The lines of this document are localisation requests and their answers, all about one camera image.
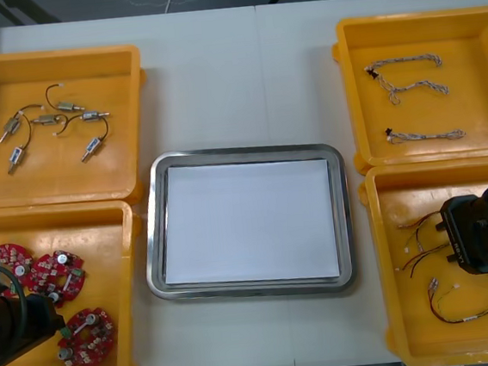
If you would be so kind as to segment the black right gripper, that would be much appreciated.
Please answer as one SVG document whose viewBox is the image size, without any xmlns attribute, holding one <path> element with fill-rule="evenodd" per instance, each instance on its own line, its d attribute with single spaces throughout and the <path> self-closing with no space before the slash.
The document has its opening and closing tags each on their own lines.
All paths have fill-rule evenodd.
<svg viewBox="0 0 488 366">
<path fill-rule="evenodd" d="M 447 256 L 449 263 L 456 263 L 471 275 L 488 274 L 488 265 L 478 252 L 474 223 L 479 220 L 478 200 L 475 195 L 460 195 L 446 200 L 441 208 L 442 222 L 435 225 L 438 232 L 447 233 L 453 254 Z"/>
</svg>

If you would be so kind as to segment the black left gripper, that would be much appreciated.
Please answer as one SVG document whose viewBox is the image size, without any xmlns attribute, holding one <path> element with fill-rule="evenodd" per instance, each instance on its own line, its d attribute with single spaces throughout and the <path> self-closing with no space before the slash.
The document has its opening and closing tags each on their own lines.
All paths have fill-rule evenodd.
<svg viewBox="0 0 488 366">
<path fill-rule="evenodd" d="M 27 347 L 34 347 L 45 343 L 65 327 L 65 319 L 58 314 L 52 298 L 44 295 L 27 295 L 27 325 L 24 338 Z"/>
</svg>

